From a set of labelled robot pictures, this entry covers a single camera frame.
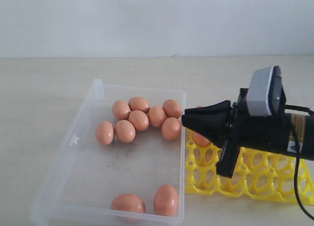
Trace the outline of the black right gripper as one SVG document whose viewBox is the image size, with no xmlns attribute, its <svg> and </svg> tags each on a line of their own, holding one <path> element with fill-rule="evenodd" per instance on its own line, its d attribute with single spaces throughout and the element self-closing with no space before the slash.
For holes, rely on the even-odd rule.
<svg viewBox="0 0 314 226">
<path fill-rule="evenodd" d="M 246 147 L 275 154 L 290 155 L 288 142 L 290 128 L 284 118 L 286 95 L 279 96 L 279 113 L 273 116 L 250 116 L 246 108 L 248 89 L 241 88 L 237 102 L 234 104 L 233 123 L 223 142 L 227 115 L 231 110 L 231 101 L 224 100 L 203 108 L 185 109 L 182 124 L 221 147 L 223 151 L 216 164 L 216 174 L 232 178 L 240 148 Z"/>
</svg>

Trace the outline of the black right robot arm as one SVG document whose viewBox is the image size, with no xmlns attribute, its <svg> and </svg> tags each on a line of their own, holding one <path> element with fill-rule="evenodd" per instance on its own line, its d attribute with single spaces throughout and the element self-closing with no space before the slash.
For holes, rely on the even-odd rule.
<svg viewBox="0 0 314 226">
<path fill-rule="evenodd" d="M 184 127 L 204 136 L 222 149 L 216 174 L 233 176 L 240 148 L 266 151 L 305 160 L 314 159 L 314 113 L 309 108 L 287 105 L 285 95 L 279 114 L 251 116 L 246 106 L 248 89 L 238 100 L 225 100 L 202 108 L 186 109 Z"/>
</svg>

